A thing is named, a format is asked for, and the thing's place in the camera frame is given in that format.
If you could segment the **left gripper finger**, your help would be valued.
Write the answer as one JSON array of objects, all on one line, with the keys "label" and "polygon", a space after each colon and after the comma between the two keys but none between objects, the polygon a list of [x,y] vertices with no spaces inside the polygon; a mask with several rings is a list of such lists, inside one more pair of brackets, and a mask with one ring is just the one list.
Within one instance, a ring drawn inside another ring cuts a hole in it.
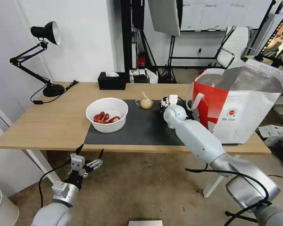
[{"label": "left gripper finger", "polygon": [[84,146],[84,143],[81,144],[74,153],[70,154],[71,160],[83,160],[84,157],[80,155],[80,152],[82,151],[82,148]]},{"label": "left gripper finger", "polygon": [[104,153],[104,149],[101,150],[97,159],[86,164],[86,167],[85,167],[86,171],[94,171],[97,168],[102,166],[102,164],[103,164],[103,153]]}]

